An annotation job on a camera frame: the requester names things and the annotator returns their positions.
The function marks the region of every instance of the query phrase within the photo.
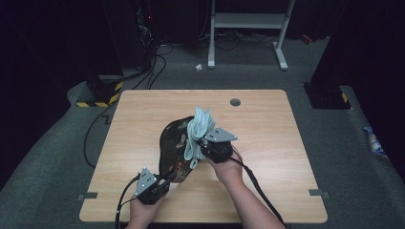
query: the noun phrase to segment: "white metal stand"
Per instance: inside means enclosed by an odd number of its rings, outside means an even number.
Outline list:
[[[291,17],[295,0],[289,0],[286,13],[216,13],[215,0],[212,0],[211,30],[208,50],[208,69],[215,68],[215,28],[251,28],[251,29],[279,29],[278,41],[273,42],[280,68],[288,69],[281,46]]]

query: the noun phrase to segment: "light blue cloth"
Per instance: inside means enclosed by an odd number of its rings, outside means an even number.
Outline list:
[[[187,144],[184,151],[184,159],[191,160],[190,168],[196,168],[199,159],[205,159],[201,151],[201,147],[197,144],[206,133],[215,127],[215,120],[211,116],[211,109],[204,110],[201,107],[196,107],[194,119],[188,122],[187,125]]]

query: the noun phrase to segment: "person's right hand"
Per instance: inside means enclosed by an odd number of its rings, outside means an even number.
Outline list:
[[[233,148],[233,150],[234,153],[232,154],[231,157],[240,161],[242,158],[239,158],[239,156],[236,155],[237,151],[235,148]],[[229,185],[230,183],[243,182],[242,166],[236,163],[235,161],[229,159],[225,162],[215,163],[209,158],[207,158],[206,160],[214,168],[218,180],[225,186]]]

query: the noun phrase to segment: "wooden table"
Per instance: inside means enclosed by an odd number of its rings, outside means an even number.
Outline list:
[[[232,98],[241,105],[232,106]],[[196,106],[211,108],[217,126],[239,138],[233,145],[286,223],[327,220],[322,198],[309,194],[318,187],[287,95],[280,90],[123,92],[88,190],[97,197],[84,200],[81,220],[114,221],[126,184],[142,167],[159,172],[163,128],[193,115]],[[261,199],[246,173],[244,180]],[[136,183],[125,199],[135,189]],[[121,220],[128,219],[126,204]],[[239,218],[212,167],[201,161],[183,183],[171,184],[155,222],[239,222]]]

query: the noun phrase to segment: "person's forearm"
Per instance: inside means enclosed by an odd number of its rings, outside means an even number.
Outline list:
[[[231,182],[225,187],[245,229],[286,228],[242,181]]]

